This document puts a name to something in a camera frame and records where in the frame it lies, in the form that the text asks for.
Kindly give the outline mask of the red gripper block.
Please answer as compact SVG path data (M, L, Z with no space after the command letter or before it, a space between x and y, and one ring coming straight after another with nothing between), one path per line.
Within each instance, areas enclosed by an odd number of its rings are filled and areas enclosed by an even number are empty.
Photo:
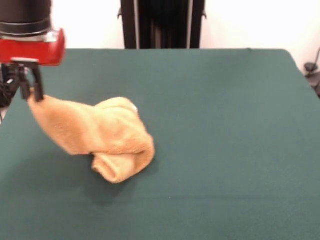
M45 35L22 38L2 38L0 40L0 61L2 63L27 62L42 66L58 66L65 54L66 38L62 28L52 30ZM34 98L36 102L44 99L42 75L38 66L31 68L34 76ZM28 100L31 91L23 64L19 65L20 93Z

